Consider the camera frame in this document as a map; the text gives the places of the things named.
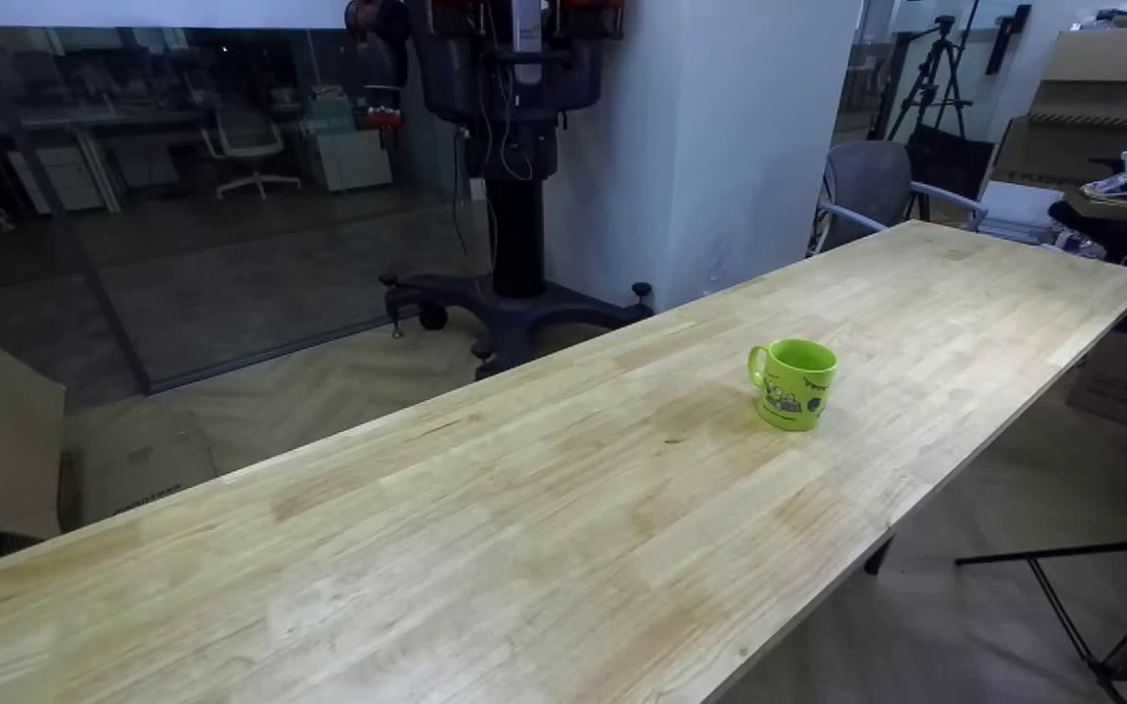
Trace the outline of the black tripod stand right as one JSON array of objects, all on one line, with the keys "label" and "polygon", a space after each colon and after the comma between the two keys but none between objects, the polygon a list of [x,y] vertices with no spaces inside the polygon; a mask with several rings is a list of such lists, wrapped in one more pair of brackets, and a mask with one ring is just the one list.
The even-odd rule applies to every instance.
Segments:
[{"label": "black tripod stand right", "polygon": [[955,566],[1025,566],[1082,674],[1106,704],[1127,704],[1127,539],[976,552]]}]

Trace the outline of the green plastic mug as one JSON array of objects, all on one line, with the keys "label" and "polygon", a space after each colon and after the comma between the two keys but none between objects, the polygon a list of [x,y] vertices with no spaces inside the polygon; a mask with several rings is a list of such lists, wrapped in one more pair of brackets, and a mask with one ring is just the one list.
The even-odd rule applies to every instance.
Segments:
[{"label": "green plastic mug", "polygon": [[757,416],[776,430],[813,430],[838,356],[817,342],[766,342],[748,351],[748,380],[757,389]]}]

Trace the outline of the grey office chair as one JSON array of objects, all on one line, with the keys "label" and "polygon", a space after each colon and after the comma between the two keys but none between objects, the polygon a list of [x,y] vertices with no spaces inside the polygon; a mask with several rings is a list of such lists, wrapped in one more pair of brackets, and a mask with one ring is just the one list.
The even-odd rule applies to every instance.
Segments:
[{"label": "grey office chair", "polygon": [[913,153],[896,142],[832,144],[827,153],[812,253],[858,244],[904,218],[924,218],[934,202],[960,208],[967,226],[986,215],[976,197],[921,180]]}]

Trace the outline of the cardboard boxes stack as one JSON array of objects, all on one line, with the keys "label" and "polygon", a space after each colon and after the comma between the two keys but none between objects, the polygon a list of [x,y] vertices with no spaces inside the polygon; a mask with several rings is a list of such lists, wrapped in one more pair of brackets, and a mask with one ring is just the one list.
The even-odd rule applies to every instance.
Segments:
[{"label": "cardboard boxes stack", "polygon": [[1085,184],[1127,150],[1127,26],[1065,33],[995,153],[998,180]]}]

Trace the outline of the red black robot on pedestal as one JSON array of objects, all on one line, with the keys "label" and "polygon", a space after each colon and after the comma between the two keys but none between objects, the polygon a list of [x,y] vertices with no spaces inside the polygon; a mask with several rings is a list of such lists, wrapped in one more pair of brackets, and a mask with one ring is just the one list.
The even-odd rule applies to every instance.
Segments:
[{"label": "red black robot on pedestal", "polygon": [[654,287],[633,282],[632,304],[555,287],[543,275],[543,184],[561,166],[561,125],[603,95],[598,48],[624,37],[625,0],[345,0],[345,26],[385,58],[367,115],[398,123],[395,89],[412,64],[424,103],[461,128],[470,172],[491,202],[491,275],[389,279],[389,321],[412,313],[448,330],[454,309],[482,321],[476,380],[540,356],[555,325],[624,330],[654,313]]}]

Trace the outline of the white office chair behind glass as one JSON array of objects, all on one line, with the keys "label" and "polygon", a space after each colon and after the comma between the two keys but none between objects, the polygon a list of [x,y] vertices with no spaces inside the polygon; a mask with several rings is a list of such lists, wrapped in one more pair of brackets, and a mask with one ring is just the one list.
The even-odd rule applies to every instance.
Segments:
[{"label": "white office chair behind glass", "polygon": [[268,197],[270,188],[298,188],[298,172],[270,172],[270,159],[286,153],[283,128],[256,107],[221,107],[204,128],[204,150],[214,166],[230,166],[236,175],[214,184],[214,197],[236,193]]}]

